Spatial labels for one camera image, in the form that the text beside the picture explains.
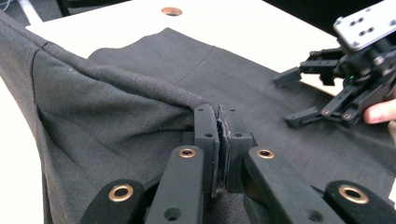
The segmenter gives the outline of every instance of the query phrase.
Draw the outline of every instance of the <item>cloth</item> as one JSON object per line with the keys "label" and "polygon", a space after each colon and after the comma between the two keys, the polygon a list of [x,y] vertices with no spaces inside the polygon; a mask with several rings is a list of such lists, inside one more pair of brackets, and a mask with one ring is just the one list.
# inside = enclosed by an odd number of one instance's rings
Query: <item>cloth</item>
{"label": "cloth", "polygon": [[159,175],[204,98],[79,58],[0,12],[0,75],[35,137],[46,223],[78,223],[107,183]]}
{"label": "cloth", "polygon": [[[182,132],[193,130],[192,110],[208,103],[242,111],[259,145],[281,153],[312,185],[347,179],[388,197],[395,149],[385,125],[289,129],[284,115],[329,96],[299,83],[277,89],[274,71],[226,50],[167,29],[85,60],[0,12],[0,52],[0,75],[39,150],[46,223],[78,223],[113,180],[158,175]],[[114,53],[113,61],[102,53]],[[129,65],[114,66],[120,59]],[[205,223],[247,223],[241,195],[206,202]]]}
{"label": "cloth", "polygon": [[[276,72],[171,29],[122,49],[99,49],[89,59],[235,108],[259,146],[285,157],[312,186],[325,189],[331,181],[349,180],[392,204],[388,196],[396,175],[396,148],[387,124],[361,122],[348,129],[325,121],[294,130],[284,122],[291,113],[325,106],[332,99],[326,93],[304,83],[278,88]],[[221,195],[209,208],[218,213],[206,213],[205,223],[246,223],[241,202],[241,197]]]}

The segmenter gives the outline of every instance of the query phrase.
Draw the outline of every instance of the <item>white table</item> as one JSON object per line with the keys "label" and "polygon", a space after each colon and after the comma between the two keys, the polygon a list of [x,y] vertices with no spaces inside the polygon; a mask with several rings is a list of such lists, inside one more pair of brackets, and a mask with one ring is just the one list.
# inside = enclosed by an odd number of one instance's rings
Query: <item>white table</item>
{"label": "white table", "polygon": [[[164,7],[182,15],[166,16]],[[81,56],[120,48],[170,27],[282,72],[314,49],[336,48],[335,38],[260,0],[134,0],[28,27]],[[304,81],[321,87],[317,76]],[[332,94],[338,88],[324,89]],[[42,223],[41,171],[35,140],[15,101],[0,83],[0,223]]]}

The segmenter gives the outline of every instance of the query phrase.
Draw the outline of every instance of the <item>finger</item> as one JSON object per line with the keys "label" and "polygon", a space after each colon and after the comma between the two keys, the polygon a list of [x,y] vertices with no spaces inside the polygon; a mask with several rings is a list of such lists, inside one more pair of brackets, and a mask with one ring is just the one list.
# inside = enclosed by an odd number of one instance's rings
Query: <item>finger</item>
{"label": "finger", "polygon": [[372,105],[364,111],[366,123],[381,123],[396,119],[396,100]]}

